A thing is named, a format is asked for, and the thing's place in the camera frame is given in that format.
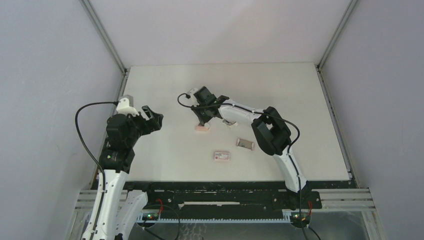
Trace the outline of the cardboard staple box tray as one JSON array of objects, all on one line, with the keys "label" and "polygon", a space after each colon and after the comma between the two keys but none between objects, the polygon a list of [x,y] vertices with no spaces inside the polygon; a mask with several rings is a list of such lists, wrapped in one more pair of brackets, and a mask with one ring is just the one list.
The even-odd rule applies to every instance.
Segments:
[{"label": "cardboard staple box tray", "polygon": [[255,148],[255,143],[249,140],[238,138],[236,141],[236,146],[253,151]]}]

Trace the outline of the red white staple box sleeve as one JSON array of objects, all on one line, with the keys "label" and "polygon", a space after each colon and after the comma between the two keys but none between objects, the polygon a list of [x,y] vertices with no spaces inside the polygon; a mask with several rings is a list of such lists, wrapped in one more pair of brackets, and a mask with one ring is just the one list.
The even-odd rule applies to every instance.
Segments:
[{"label": "red white staple box sleeve", "polygon": [[230,160],[230,153],[215,151],[213,160],[216,162],[228,162]]}]

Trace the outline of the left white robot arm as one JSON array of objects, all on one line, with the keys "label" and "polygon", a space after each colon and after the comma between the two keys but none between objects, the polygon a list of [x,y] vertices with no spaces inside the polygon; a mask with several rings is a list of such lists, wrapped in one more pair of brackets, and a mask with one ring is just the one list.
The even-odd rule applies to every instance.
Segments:
[{"label": "left white robot arm", "polygon": [[163,115],[142,107],[146,118],[136,110],[121,110],[107,119],[105,143],[97,164],[98,188],[83,240],[126,240],[143,208],[156,203],[154,192],[135,190],[120,206],[122,191],[135,157],[134,146],[141,136],[158,131]]}]

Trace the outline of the pink white stapler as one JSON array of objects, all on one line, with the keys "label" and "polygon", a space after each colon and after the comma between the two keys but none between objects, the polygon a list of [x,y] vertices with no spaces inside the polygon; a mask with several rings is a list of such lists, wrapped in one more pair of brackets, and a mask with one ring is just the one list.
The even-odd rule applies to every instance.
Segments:
[{"label": "pink white stapler", "polygon": [[209,131],[209,129],[210,129],[210,124],[209,123],[203,123],[203,124],[199,123],[195,127],[195,130],[197,132],[207,132],[207,131]]}]

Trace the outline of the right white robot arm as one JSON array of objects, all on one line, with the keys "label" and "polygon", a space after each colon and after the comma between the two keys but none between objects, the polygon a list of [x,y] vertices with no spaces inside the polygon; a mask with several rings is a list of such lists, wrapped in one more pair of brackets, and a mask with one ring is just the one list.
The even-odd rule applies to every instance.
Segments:
[{"label": "right white robot arm", "polygon": [[284,177],[285,187],[291,192],[289,203],[295,208],[302,208],[308,203],[307,192],[311,188],[292,152],[295,143],[289,128],[292,123],[283,119],[274,107],[248,107],[224,95],[216,97],[205,86],[191,89],[185,93],[185,98],[192,101],[189,108],[202,126],[213,118],[219,118],[229,126],[250,126],[259,148],[276,161]]}]

